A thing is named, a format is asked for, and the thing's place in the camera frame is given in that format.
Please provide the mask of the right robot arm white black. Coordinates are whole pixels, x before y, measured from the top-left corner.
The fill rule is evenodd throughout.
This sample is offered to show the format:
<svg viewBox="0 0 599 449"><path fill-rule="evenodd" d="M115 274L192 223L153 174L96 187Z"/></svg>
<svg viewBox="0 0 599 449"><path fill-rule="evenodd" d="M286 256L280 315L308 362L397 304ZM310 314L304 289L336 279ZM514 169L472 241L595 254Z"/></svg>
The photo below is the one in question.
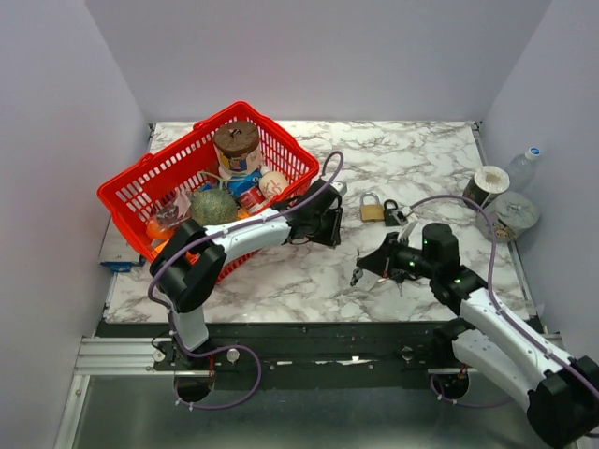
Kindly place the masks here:
<svg viewBox="0 0 599 449"><path fill-rule="evenodd" d="M396 283L427 279L434 297L457 316L438 329L432 359L483 374L520 406L544 443L563 448L597 428L597 363L573 358L515 315L461 263L448 225L425 225L419 249L407 233L387 234L378 249L358 258L352 279L364 271Z"/></svg>

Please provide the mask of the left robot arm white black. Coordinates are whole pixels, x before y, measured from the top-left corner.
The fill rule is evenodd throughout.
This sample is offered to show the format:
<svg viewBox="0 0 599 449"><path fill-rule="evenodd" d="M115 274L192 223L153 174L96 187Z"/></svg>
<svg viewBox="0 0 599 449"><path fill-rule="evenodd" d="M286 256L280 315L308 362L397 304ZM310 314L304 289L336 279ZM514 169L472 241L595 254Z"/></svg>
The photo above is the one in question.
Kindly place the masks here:
<svg viewBox="0 0 599 449"><path fill-rule="evenodd" d="M314 242L330 248L341 242L346 184L316 181L294 205L277 203L248 219L202 227L183 224L151 264L148 297L168 310L178 342L176 359L187 369L205 362L209 331L203 304L224 268L269 247Z"/></svg>

